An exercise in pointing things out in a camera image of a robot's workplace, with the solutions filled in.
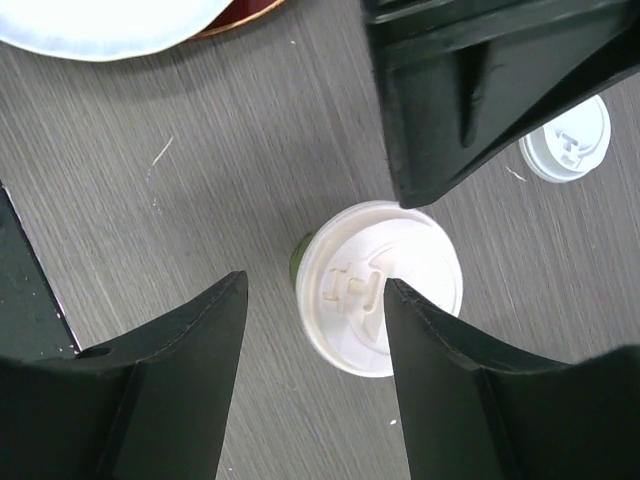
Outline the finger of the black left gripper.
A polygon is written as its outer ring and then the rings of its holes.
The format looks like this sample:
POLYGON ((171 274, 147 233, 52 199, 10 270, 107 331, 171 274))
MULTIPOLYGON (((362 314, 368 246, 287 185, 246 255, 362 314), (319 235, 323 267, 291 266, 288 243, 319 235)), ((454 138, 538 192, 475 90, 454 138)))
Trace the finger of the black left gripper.
POLYGON ((639 5, 365 1, 394 194, 430 205, 504 148, 639 69, 639 5))

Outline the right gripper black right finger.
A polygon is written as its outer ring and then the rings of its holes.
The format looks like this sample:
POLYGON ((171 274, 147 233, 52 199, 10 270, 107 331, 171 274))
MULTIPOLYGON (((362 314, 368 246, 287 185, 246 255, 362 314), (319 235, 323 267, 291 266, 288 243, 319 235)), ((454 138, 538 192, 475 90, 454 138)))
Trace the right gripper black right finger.
POLYGON ((578 364, 498 340, 399 279, 384 307, 415 479, 635 479, 639 349, 578 364))

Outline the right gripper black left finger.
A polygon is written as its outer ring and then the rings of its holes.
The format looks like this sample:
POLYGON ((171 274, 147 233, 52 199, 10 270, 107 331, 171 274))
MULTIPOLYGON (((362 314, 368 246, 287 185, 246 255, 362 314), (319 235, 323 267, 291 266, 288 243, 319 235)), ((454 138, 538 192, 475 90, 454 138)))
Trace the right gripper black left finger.
POLYGON ((73 358, 3 358, 2 477, 214 478, 247 307, 235 271, 73 358))

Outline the white plastic lid stack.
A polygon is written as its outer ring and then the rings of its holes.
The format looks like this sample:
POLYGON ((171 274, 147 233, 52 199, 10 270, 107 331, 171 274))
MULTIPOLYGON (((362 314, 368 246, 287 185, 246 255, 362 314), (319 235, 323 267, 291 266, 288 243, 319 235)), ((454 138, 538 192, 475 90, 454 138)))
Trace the white plastic lid stack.
POLYGON ((594 95, 522 137, 519 147, 534 174, 563 184, 583 178, 603 162, 611 133, 608 109, 594 95))

